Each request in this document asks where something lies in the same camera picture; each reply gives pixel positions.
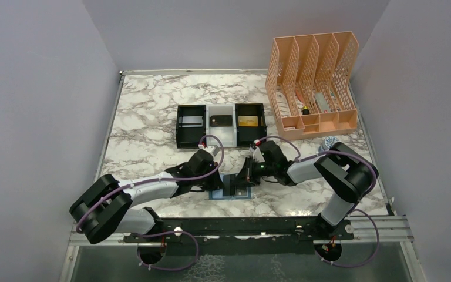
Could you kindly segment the blue card holder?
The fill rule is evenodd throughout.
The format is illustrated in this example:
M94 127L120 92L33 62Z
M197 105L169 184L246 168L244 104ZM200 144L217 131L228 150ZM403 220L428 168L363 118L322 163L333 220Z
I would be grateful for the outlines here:
M252 198L251 187L233 186L236 174L221 174L220 179L224 184L223 189L210 191L210 200L247 200Z

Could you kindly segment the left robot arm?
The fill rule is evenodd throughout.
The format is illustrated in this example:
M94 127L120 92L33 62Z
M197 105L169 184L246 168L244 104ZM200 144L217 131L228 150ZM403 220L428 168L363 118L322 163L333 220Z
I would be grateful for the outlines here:
M199 149L188 161L150 177L121 184L111 174L98 178L71 205L69 213L77 222L76 232L84 234L91 244L107 239L113 233L139 233L154 241L163 231L156 212L133 207L156 199L171 199L198 188L213 191L223 188L214 158L216 146Z

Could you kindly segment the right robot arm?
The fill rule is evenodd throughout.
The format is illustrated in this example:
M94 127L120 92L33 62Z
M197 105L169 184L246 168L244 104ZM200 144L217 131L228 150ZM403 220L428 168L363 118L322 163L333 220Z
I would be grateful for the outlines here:
M231 186L258 186L263 177L273 177L283 186L323 178L334 193L317 215L314 230L321 238L330 239L343 219L375 187L378 176L372 163L342 142L316 155L288 160L282 149L268 140L255 143L252 156L245 158Z

